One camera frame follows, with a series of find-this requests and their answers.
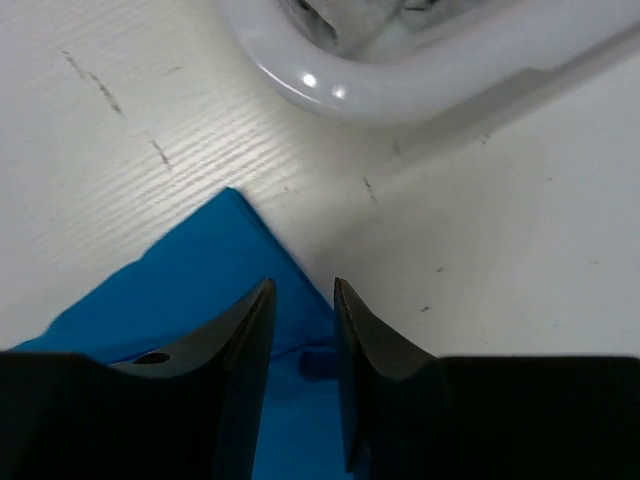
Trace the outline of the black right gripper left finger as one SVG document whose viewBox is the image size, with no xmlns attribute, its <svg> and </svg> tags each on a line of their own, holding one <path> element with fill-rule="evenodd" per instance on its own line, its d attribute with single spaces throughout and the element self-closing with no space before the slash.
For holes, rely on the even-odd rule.
<svg viewBox="0 0 640 480">
<path fill-rule="evenodd" d="M 5 479 L 248 479 L 267 383 L 275 284 L 132 362 L 1 356 Z"/>
</svg>

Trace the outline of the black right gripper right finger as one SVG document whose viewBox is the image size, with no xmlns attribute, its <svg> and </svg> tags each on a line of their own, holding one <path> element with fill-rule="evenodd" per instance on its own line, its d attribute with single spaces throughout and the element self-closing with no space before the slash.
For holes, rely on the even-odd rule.
<svg viewBox="0 0 640 480">
<path fill-rule="evenodd" d="M 356 479 L 635 479 L 639 362 L 432 355 L 334 284 L 346 470 Z"/>
</svg>

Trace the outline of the white plastic laundry basket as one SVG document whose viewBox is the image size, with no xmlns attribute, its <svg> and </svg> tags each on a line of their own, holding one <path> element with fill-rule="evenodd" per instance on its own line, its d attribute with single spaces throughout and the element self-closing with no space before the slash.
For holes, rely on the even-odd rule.
<svg viewBox="0 0 640 480">
<path fill-rule="evenodd" d="M 218 11 L 288 102 L 344 121 L 397 125 L 456 107 L 488 113 L 599 61 L 639 31 L 635 1 L 441 1 L 423 31 L 390 22 L 368 47 L 332 49 L 315 12 L 289 1 L 221 1 Z"/>
</svg>

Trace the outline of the blue t shirt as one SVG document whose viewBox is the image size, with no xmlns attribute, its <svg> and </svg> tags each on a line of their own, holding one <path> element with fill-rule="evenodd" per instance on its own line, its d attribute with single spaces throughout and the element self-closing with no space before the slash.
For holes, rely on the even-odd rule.
<svg viewBox="0 0 640 480">
<path fill-rule="evenodd" d="M 263 279 L 276 284 L 276 319 L 254 477 L 343 479 L 333 310 L 235 189 L 222 190 L 19 350 L 130 361 L 217 317 Z"/>
</svg>

